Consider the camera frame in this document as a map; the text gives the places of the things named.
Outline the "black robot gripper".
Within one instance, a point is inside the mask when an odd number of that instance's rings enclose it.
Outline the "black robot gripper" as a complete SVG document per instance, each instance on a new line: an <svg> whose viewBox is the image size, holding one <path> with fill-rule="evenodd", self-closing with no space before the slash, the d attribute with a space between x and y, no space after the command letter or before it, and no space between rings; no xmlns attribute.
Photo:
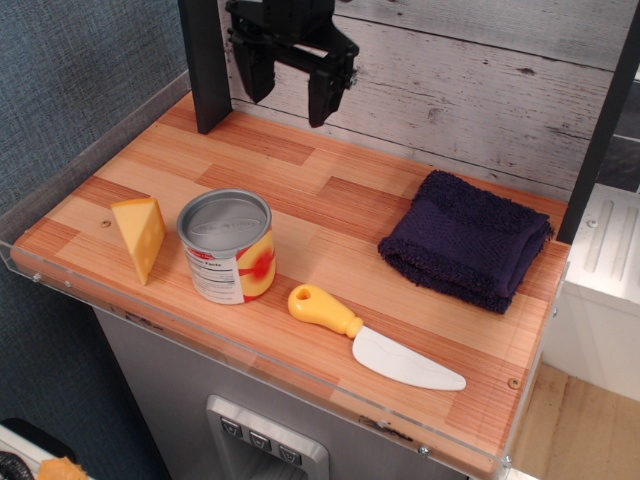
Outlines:
<svg viewBox="0 0 640 480"><path fill-rule="evenodd" d="M333 1L228 1L229 40L244 90L254 103L275 86L275 64L310 75L308 119L324 125L353 84L359 47L333 22Z"/></svg>

